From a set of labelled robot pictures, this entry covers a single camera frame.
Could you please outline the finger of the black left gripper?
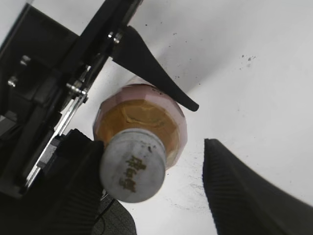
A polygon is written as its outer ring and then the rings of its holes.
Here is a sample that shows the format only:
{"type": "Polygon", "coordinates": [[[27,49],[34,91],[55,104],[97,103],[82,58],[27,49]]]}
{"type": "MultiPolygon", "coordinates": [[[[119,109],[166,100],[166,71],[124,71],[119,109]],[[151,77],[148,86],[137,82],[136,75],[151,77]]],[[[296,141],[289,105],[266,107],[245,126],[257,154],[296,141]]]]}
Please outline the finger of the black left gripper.
{"type": "Polygon", "coordinates": [[[188,110],[195,112],[199,109],[199,105],[166,73],[133,27],[128,26],[115,35],[112,58],[115,63],[154,85],[188,110]]]}

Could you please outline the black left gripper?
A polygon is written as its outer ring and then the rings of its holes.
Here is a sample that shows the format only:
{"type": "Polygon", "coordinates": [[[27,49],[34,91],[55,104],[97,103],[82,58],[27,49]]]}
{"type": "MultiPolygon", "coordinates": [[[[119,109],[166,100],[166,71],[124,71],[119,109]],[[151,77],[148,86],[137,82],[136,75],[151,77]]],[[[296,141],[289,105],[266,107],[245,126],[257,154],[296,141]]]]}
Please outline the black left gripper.
{"type": "Polygon", "coordinates": [[[66,126],[105,64],[138,0],[106,0],[77,35],[27,1],[0,47],[0,191],[20,198],[45,147],[66,126]]]}

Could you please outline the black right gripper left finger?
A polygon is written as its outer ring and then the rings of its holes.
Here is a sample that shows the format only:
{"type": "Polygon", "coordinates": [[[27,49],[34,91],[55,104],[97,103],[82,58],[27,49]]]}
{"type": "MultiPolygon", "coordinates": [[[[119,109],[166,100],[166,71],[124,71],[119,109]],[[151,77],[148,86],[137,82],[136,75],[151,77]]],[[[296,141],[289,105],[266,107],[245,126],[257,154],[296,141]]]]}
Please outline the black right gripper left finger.
{"type": "Polygon", "coordinates": [[[20,199],[1,195],[3,235],[134,235],[130,213],[102,197],[103,144],[74,129],[61,141],[52,165],[20,199]]]}

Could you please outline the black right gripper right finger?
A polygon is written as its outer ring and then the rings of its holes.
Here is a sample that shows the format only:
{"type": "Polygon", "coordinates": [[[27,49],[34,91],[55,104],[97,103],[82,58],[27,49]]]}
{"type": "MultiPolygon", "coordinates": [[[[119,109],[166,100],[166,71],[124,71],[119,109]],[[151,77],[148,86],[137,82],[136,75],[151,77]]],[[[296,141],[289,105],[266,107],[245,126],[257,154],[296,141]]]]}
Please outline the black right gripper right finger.
{"type": "Polygon", "coordinates": [[[204,140],[203,187],[219,235],[311,235],[312,206],[276,187],[217,139],[204,140]]]}

